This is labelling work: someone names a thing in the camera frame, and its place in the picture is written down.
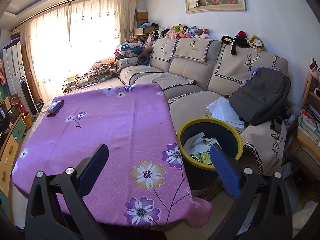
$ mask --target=curtain rod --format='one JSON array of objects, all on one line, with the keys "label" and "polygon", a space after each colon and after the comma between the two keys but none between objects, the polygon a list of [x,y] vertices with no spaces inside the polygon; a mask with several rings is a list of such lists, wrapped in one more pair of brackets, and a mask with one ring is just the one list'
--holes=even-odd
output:
[{"label": "curtain rod", "polygon": [[40,11],[40,12],[38,12],[38,13],[32,15],[32,16],[30,16],[29,18],[25,19],[23,22],[21,22],[20,24],[18,24],[17,26],[15,26],[15,27],[11,30],[11,32],[13,32],[16,28],[18,28],[20,25],[22,25],[22,24],[25,23],[26,21],[30,20],[32,17],[37,16],[37,15],[39,15],[39,14],[41,14],[41,13],[46,12],[46,11],[49,11],[49,10],[51,10],[52,8],[58,7],[58,6],[62,5],[62,4],[70,3],[70,2],[72,2],[72,1],[77,1],[77,0],[67,0],[67,1],[64,1],[64,2],[61,2],[61,3],[58,3],[58,4],[56,4],[56,5],[53,5],[53,6],[49,7],[49,8],[47,8],[47,9],[44,9],[44,10],[42,10],[42,11]]}]

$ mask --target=backpack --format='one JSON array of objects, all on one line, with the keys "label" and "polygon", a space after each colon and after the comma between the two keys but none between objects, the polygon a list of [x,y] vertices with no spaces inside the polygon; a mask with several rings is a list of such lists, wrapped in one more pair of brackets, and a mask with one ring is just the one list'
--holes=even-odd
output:
[{"label": "backpack", "polygon": [[251,125],[271,120],[290,92],[290,79],[280,71],[262,67],[249,82],[230,95],[236,113]]}]

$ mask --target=sofa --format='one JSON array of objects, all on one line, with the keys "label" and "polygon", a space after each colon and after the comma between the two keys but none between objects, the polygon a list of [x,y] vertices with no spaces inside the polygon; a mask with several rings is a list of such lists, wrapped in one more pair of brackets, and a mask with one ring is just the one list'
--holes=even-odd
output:
[{"label": "sofa", "polygon": [[[153,43],[150,66],[137,58],[115,62],[119,80],[125,85],[158,83],[170,105],[175,130],[188,120],[211,117],[207,105],[232,94],[249,77],[252,67],[276,67],[287,75],[288,61],[268,52],[236,47],[209,39],[158,39]],[[286,128],[280,134],[270,129],[270,121],[249,125],[242,133],[243,165],[270,175],[281,167]]]}]

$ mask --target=purple tablecloth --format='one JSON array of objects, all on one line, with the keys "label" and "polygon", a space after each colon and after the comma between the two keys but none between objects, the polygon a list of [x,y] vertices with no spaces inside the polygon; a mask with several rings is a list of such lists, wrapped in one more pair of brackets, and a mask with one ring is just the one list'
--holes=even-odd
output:
[{"label": "purple tablecloth", "polygon": [[[44,117],[21,152],[12,181],[30,193],[35,174],[62,173],[91,156],[99,144],[109,160],[84,202],[98,222],[165,225],[180,219],[194,228],[207,222],[212,206],[191,197],[177,147],[168,102],[158,84],[68,94],[65,105]],[[68,213],[63,197],[62,211]]]}]

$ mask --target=yellow flower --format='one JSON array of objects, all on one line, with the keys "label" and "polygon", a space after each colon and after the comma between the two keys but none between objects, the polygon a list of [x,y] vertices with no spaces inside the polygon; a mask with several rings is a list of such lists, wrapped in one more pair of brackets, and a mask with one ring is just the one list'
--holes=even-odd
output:
[{"label": "yellow flower", "polygon": [[152,164],[151,160],[140,161],[138,167],[132,167],[130,174],[131,178],[137,179],[135,185],[147,190],[151,187],[157,189],[161,184],[164,184],[162,175],[165,170],[162,169],[161,164]]}]

